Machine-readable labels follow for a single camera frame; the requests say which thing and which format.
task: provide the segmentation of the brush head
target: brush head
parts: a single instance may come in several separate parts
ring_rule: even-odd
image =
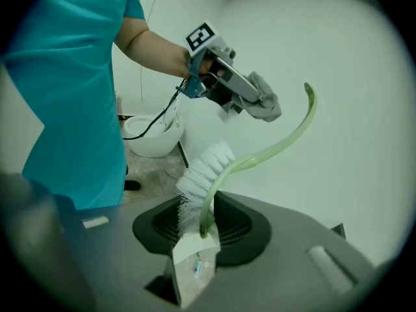
[[[178,193],[182,196],[178,210],[179,234],[199,233],[201,211],[211,186],[224,169],[235,160],[230,147],[221,141],[210,146],[194,159],[177,182]],[[213,221],[213,208],[210,208]]]

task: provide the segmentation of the black shoe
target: black shoe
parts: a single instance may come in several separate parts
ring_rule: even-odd
[[[124,190],[140,190],[142,185],[135,180],[126,180],[124,181]]]

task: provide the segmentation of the black cable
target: black cable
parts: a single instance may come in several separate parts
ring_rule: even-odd
[[[160,115],[158,115],[149,125],[148,125],[148,128],[146,128],[146,130],[142,133],[142,134],[140,134],[140,135],[138,135],[138,136],[135,136],[135,137],[133,137],[133,138],[123,138],[123,140],[136,140],[136,139],[138,139],[138,138],[142,138],[142,137],[144,137],[144,135],[149,131],[149,129],[150,129],[150,127],[152,127],[152,125],[161,117],[161,116],[163,116],[163,114],[165,114],[166,113],[166,111],[169,109],[169,106],[174,102],[174,100],[175,100],[175,98],[177,97],[177,95],[179,95],[179,90],[172,96],[172,98],[170,99],[170,101],[169,101],[169,104],[168,104],[168,106],[160,113]]]

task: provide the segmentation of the toilet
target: toilet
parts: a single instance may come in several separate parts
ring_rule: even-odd
[[[149,131],[136,140],[127,140],[130,150],[141,157],[162,157],[168,155],[185,130],[185,126],[176,113],[177,99],[172,102],[169,109],[161,116]],[[149,124],[158,116],[134,116],[124,123],[125,138],[136,137],[143,133]]]

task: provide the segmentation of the curved green handle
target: curved green handle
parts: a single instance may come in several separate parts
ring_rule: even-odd
[[[308,128],[311,124],[313,117],[317,111],[318,100],[315,92],[307,83],[305,83],[305,91],[307,98],[309,100],[309,108],[307,114],[303,121],[300,123],[298,128],[296,128],[292,134],[287,138],[284,138],[282,141],[270,146],[264,150],[261,150],[253,155],[248,155],[235,159],[229,166],[227,166],[223,172],[215,179],[215,182],[211,186],[207,197],[205,198],[201,215],[200,215],[200,235],[202,238],[206,238],[208,230],[213,224],[213,215],[209,212],[209,207],[214,198],[215,193],[220,188],[223,180],[233,172],[243,171],[249,168],[256,166],[257,164],[264,162],[265,160],[277,155],[286,148],[288,148],[292,143],[294,143]]]

